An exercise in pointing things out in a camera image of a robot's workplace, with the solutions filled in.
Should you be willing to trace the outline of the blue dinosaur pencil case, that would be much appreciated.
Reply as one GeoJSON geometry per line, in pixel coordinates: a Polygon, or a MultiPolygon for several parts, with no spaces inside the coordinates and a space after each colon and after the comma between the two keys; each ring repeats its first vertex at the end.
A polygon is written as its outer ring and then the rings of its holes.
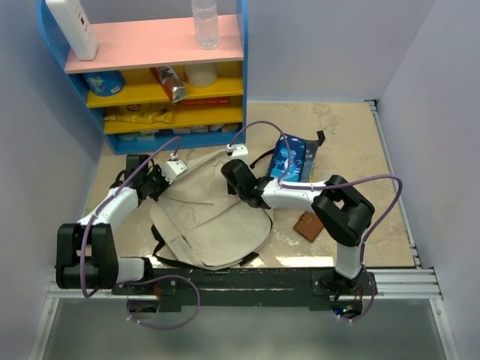
{"type": "Polygon", "coordinates": [[[307,140],[292,135],[280,136],[269,164],[267,176],[299,182],[305,161],[307,140]]]}

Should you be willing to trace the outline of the beige canvas backpack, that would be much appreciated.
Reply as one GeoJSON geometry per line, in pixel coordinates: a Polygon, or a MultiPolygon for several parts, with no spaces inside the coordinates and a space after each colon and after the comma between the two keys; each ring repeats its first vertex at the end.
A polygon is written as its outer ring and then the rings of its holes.
{"type": "Polygon", "coordinates": [[[151,205],[154,257],[173,267],[221,270],[257,257],[274,225],[271,210],[251,208],[227,191],[218,150],[187,161],[187,171],[151,205]]]}

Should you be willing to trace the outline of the brown leather wallet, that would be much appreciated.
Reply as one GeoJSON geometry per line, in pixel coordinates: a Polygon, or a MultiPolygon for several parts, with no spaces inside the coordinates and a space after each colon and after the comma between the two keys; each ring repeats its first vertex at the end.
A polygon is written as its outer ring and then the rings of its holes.
{"type": "Polygon", "coordinates": [[[314,242],[324,230],[324,226],[313,212],[305,211],[299,217],[293,229],[309,242],[314,242]]]}

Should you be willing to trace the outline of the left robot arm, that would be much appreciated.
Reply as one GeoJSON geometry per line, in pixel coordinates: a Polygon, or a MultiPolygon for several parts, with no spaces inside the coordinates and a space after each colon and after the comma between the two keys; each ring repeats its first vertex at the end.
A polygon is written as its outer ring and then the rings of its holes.
{"type": "Polygon", "coordinates": [[[150,293],[155,276],[142,257],[119,258],[114,232],[147,198],[157,200],[169,187],[161,167],[146,154],[129,154],[126,168],[106,198],[76,223],[58,228],[55,281],[61,289],[80,289],[85,297],[128,282],[139,294],[150,293]]]}

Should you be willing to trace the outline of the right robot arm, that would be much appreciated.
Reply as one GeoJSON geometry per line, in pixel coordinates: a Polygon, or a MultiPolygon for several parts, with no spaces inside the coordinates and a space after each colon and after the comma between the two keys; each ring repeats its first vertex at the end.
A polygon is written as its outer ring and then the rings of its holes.
{"type": "Polygon", "coordinates": [[[300,183],[257,178],[243,161],[234,159],[221,168],[228,190],[252,208],[312,211],[337,242],[334,286],[352,294],[361,285],[361,242],[370,227],[374,206],[340,175],[328,181],[300,183]]]}

